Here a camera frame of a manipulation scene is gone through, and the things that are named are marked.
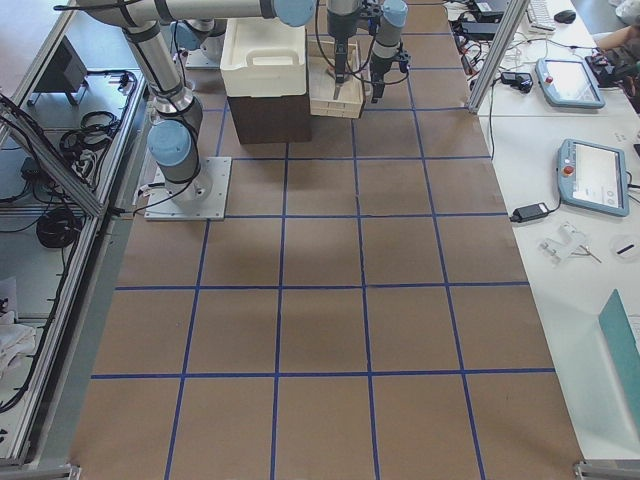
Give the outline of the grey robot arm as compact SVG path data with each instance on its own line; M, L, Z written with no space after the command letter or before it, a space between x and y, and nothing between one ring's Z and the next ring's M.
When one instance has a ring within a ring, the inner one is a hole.
M78 11L121 29L154 95L159 123L147 147L164 176L167 197L146 205L199 208L212 188L198 151L202 105L175 66L161 27L185 21L208 35L218 20L276 19L302 27L317 12L315 1L72 1L56 5L59 12Z
M385 75L394 63L404 75L398 83L408 77L410 55L404 49L401 35L408 17L408 5L402 0L384 1L372 47L370 59L371 102L377 103L384 95Z

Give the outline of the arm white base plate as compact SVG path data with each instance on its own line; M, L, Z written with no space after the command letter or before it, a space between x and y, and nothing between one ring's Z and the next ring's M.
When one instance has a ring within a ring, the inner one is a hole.
M165 183L160 168L156 168L154 183L161 186L150 192L150 208L144 217L152 221L199 221L225 218L232 159L205 157L200 160L200 173L190 186L177 195L182 186Z
M191 70L219 69L221 56L221 50L193 50L188 53L185 67Z

